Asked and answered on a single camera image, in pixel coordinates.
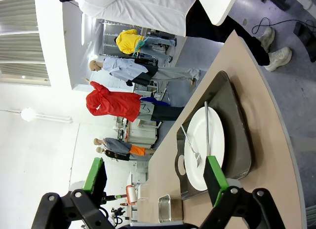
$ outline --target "plate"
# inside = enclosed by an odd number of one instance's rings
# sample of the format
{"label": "plate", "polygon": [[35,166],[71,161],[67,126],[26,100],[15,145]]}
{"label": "plate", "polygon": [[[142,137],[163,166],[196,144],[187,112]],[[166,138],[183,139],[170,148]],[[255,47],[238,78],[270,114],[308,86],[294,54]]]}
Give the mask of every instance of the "plate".
{"label": "plate", "polygon": [[[218,164],[222,167],[225,152],[225,139],[222,122],[211,107],[208,108],[208,128],[210,154],[216,156]],[[191,185],[198,191],[207,189],[203,177],[206,160],[206,127],[205,127],[205,107],[200,108],[192,117],[188,131],[188,138],[195,152],[201,155],[201,164],[197,168],[197,160],[191,151],[188,141],[184,145],[184,163]]]}

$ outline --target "yellow jacket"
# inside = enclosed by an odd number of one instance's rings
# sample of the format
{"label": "yellow jacket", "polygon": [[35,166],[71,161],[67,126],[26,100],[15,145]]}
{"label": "yellow jacket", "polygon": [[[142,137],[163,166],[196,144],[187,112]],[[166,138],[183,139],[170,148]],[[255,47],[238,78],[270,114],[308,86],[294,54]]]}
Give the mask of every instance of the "yellow jacket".
{"label": "yellow jacket", "polygon": [[137,34],[135,29],[123,31],[117,38],[117,45],[121,52],[124,54],[134,53],[135,46],[139,40],[143,40],[144,37]]}

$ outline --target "red jacket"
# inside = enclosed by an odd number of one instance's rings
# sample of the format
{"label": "red jacket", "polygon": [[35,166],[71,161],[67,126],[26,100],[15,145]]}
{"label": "red jacket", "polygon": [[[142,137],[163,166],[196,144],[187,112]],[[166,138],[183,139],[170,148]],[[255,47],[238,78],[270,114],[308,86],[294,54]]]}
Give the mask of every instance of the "red jacket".
{"label": "red jacket", "polygon": [[131,122],[137,118],[140,95],[130,92],[110,92],[105,86],[93,81],[90,84],[95,88],[86,98],[87,108],[91,114],[115,115]]}

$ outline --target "orange shorts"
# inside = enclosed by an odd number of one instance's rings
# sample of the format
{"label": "orange shorts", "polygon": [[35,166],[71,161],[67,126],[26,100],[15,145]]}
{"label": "orange shorts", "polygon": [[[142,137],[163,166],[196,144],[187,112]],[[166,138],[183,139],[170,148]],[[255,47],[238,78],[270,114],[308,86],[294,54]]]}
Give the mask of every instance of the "orange shorts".
{"label": "orange shorts", "polygon": [[145,151],[146,151],[146,148],[141,148],[141,147],[132,145],[129,153],[133,153],[133,154],[136,154],[136,155],[139,155],[139,156],[144,156],[145,155]]}

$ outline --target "gray tray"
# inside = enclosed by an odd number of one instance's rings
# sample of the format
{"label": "gray tray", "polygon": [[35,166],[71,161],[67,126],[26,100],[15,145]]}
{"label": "gray tray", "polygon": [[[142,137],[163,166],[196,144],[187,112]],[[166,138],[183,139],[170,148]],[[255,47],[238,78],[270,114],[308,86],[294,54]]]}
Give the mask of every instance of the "gray tray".
{"label": "gray tray", "polygon": [[[183,123],[187,131],[195,112],[204,106],[204,101],[213,108],[221,119],[225,135],[225,154],[222,170],[226,178],[241,179],[251,167],[252,142],[243,115],[241,105],[236,98],[235,89],[227,74],[220,71],[206,89],[190,115]],[[179,128],[177,132],[178,153],[175,158],[175,170],[180,179],[182,200],[197,196],[206,191],[198,191],[191,184],[187,174],[181,175],[178,169],[178,159],[184,155],[185,136]]]}

